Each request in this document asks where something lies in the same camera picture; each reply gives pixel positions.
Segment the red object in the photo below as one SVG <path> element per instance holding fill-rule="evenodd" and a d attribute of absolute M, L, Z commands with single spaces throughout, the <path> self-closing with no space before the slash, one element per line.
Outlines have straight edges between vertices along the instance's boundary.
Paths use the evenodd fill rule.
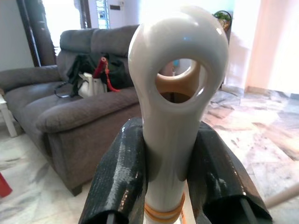
<path fill-rule="evenodd" d="M 6 197 L 9 195 L 13 190 L 9 187 L 8 183 L 0 173 L 0 196 Z"/>
<path fill-rule="evenodd" d="M 108 69 L 108 60 L 105 57 L 102 57 L 99 60 L 99 64 L 98 67 L 96 68 L 96 70 L 93 73 L 93 78 L 100 78 L 101 73 L 103 72 L 103 70 L 105 69 L 105 74 L 107 77 L 107 87 L 110 91 L 113 92 L 119 92 L 120 90 L 115 89 L 112 85 L 111 85 L 111 81 L 109 78 L 109 69 Z"/>
<path fill-rule="evenodd" d="M 107 59 L 105 57 L 102 57 L 99 60 L 99 64 L 93 73 L 93 78 L 100 78 L 102 71 L 106 68 L 106 65 Z"/>
<path fill-rule="evenodd" d="M 110 78 L 109 78 L 109 69 L 108 69 L 108 66 L 105 68 L 105 73 L 106 73 L 106 77 L 107 77 L 107 86 L 108 86 L 108 89 L 110 89 L 113 92 L 119 92 L 120 90 L 115 89 L 111 85 Z"/>

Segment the sofa leg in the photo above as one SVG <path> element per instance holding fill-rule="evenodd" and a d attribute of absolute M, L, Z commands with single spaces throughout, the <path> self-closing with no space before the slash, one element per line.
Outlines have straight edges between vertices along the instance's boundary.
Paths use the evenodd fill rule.
<path fill-rule="evenodd" d="M 70 192 L 74 195 L 77 196 L 78 194 L 80 194 L 82 192 L 82 184 L 79 186 L 76 186 L 75 188 L 69 189 Z"/>

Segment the gray sofa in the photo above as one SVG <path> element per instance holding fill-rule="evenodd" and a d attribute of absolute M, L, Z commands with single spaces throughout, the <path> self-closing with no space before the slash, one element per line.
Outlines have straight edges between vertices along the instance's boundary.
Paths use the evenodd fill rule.
<path fill-rule="evenodd" d="M 65 31 L 57 65 L 0 72 L 9 110 L 73 195 L 92 179 L 121 126 L 141 116 L 140 108 L 134 87 L 89 98 L 58 98 L 54 88 L 67 80 L 78 53 L 115 54 L 128 74 L 128 47 L 136 28 Z M 60 90 L 70 91 L 71 86 Z"/>

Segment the orange rubber band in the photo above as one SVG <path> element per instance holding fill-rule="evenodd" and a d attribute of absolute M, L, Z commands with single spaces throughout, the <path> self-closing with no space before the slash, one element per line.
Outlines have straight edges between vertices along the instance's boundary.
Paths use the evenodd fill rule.
<path fill-rule="evenodd" d="M 183 196 L 182 196 L 179 206 L 172 211 L 159 212 L 159 211 L 152 209 L 146 203 L 144 205 L 144 211 L 153 221 L 160 222 L 160 223 L 171 223 L 171 222 L 176 221 L 178 219 L 179 215 L 182 213 L 182 208 L 183 208 L 184 202 L 185 202 L 185 194 L 183 193 Z M 172 216 L 172 217 L 163 219 L 163 218 L 158 218 L 157 216 L 158 217 Z"/>
<path fill-rule="evenodd" d="M 182 215 L 183 224 L 187 224 L 186 217 L 184 215 L 183 210 L 181 211 L 181 215 Z"/>

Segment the black bag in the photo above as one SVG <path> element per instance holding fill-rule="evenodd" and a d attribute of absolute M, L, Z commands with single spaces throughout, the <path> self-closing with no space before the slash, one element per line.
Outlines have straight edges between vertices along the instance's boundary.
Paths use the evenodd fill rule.
<path fill-rule="evenodd" d="M 80 83 L 82 81 L 79 73 L 90 73 L 93 74 L 98 66 L 98 62 L 101 57 L 105 57 L 108 60 L 108 68 L 109 68 L 109 79 L 111 85 L 116 89 L 122 89 L 129 86 L 133 86 L 132 81 L 128 79 L 128 74 L 126 73 L 125 65 L 122 61 L 118 60 L 115 55 L 108 53 L 90 53 L 90 54 L 79 54 L 76 56 L 73 65 L 67 72 L 67 77 L 69 80 L 67 82 L 63 82 L 59 86 L 54 89 L 54 93 L 59 98 L 66 97 L 74 97 L 78 95 L 78 91 L 82 85 Z M 100 75 L 101 81 L 107 84 L 107 76 L 105 71 Z M 57 90 L 66 84 L 72 84 L 72 91 L 70 95 L 59 96 L 57 94 Z"/>
<path fill-rule="evenodd" d="M 102 57 L 102 54 L 79 54 L 76 56 L 73 65 L 67 72 L 67 77 L 69 80 L 63 82 L 54 89 L 54 93 L 59 98 L 74 97 L 78 95 L 78 91 L 83 83 L 79 73 L 90 73 L 93 74 L 94 70 L 97 67 L 97 62 Z M 72 91 L 69 95 L 59 96 L 57 90 L 66 84 L 72 84 Z"/>

